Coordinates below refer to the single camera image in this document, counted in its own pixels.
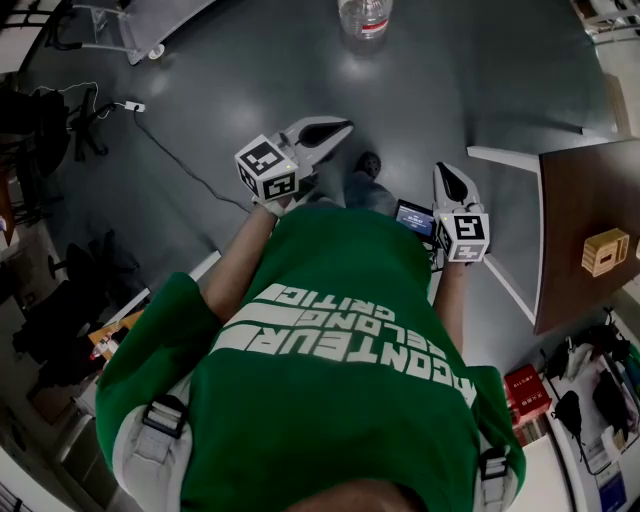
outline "water bottle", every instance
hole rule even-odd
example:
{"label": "water bottle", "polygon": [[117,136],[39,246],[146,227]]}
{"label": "water bottle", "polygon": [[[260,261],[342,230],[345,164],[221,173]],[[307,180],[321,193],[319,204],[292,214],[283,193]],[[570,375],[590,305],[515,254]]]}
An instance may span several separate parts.
{"label": "water bottle", "polygon": [[382,37],[393,7],[393,0],[338,0],[340,23],[356,39]]}

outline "wooden block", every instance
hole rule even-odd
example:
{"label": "wooden block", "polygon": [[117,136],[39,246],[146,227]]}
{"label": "wooden block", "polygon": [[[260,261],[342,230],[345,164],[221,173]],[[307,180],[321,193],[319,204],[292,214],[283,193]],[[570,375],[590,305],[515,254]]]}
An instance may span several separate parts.
{"label": "wooden block", "polygon": [[589,237],[584,242],[582,266],[593,277],[609,272],[627,257],[629,235],[620,229],[611,229]]}

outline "cable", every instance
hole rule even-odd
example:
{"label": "cable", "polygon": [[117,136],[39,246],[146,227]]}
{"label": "cable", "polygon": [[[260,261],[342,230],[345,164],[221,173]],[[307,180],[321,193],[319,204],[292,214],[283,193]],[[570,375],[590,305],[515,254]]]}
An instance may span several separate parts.
{"label": "cable", "polygon": [[244,210],[247,213],[251,213],[249,210],[247,210],[244,206],[242,206],[241,203],[239,203],[238,201],[236,201],[235,199],[231,199],[225,196],[222,196],[220,194],[218,194],[215,190],[213,190],[213,188],[211,188],[211,186],[204,181],[202,178],[200,178],[200,176],[196,175],[191,169],[189,169],[189,167],[187,166],[187,164],[185,164],[182,160],[180,160],[177,156],[175,156],[173,153],[171,153],[171,151],[169,151],[167,148],[165,148],[162,144],[160,144],[160,142],[158,142],[158,139],[156,139],[151,132],[149,132],[149,130],[142,124],[140,124],[140,121],[138,120],[138,111],[134,110],[133,111],[133,121],[136,123],[136,126],[138,128],[140,128],[140,130],[142,130],[142,132],[149,137],[149,139],[151,139],[151,141],[158,146],[162,151],[164,151],[167,156],[169,156],[169,158],[171,158],[174,162],[176,162],[180,168],[192,179],[194,179],[195,181],[197,181],[198,183],[200,183],[201,185],[203,185],[210,193],[213,197],[215,197],[218,201],[224,201],[225,203],[231,203],[231,204],[235,204],[238,208]]}
{"label": "cable", "polygon": [[[31,94],[33,94],[34,92],[36,92],[38,89],[46,89],[47,91],[52,91],[52,92],[67,92],[71,89],[74,89],[75,87],[80,87],[82,85],[95,85],[96,86],[96,94],[93,97],[93,111],[96,111],[96,102],[98,101],[98,93],[100,91],[100,88],[98,87],[98,82],[82,82],[79,84],[74,84],[74,85],[70,85],[69,87],[65,88],[65,89],[52,89],[51,87],[47,87],[46,85],[41,85],[40,87],[36,87],[33,92]],[[122,107],[124,107],[124,105],[122,103],[115,103],[115,105],[120,105]],[[109,115],[109,112],[111,112],[110,110],[107,110],[105,112],[105,114],[103,116],[98,116],[98,119],[106,119],[107,116]]]}

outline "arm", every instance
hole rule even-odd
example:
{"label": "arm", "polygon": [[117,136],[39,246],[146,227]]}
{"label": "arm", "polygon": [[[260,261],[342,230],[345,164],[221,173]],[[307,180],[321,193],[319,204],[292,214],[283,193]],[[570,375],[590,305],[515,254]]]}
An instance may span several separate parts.
{"label": "arm", "polygon": [[256,205],[214,267],[202,295],[222,324],[240,309],[277,220],[263,206]]}
{"label": "arm", "polygon": [[462,318],[467,290],[467,267],[464,263],[447,262],[433,301],[433,309],[462,355]]}

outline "black clip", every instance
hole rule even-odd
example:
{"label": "black clip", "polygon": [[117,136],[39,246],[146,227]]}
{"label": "black clip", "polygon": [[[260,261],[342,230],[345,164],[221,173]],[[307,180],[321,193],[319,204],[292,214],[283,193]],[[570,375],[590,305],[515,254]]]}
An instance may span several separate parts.
{"label": "black clip", "polygon": [[489,448],[481,454],[479,466],[481,480],[504,478],[509,472],[507,457],[500,448]]}
{"label": "black clip", "polygon": [[147,405],[142,424],[174,439],[180,439],[182,428],[187,422],[187,412],[187,407],[177,397],[162,395]]}

